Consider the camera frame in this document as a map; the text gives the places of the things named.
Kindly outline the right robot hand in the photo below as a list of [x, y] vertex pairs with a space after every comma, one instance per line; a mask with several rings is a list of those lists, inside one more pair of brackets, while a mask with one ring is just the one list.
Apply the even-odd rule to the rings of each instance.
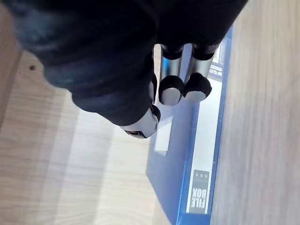
[[15, 37], [44, 66], [46, 80], [71, 92], [136, 138], [153, 135], [153, 48], [195, 44], [205, 52], [223, 39], [244, 0], [5, 0]]

